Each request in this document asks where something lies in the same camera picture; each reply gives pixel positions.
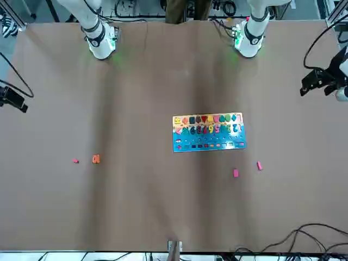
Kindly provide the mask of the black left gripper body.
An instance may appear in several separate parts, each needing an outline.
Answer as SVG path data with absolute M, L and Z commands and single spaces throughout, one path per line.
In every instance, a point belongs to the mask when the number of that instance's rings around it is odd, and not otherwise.
M 332 58 L 328 71 L 334 78 L 337 87 L 347 86 L 347 46 Z

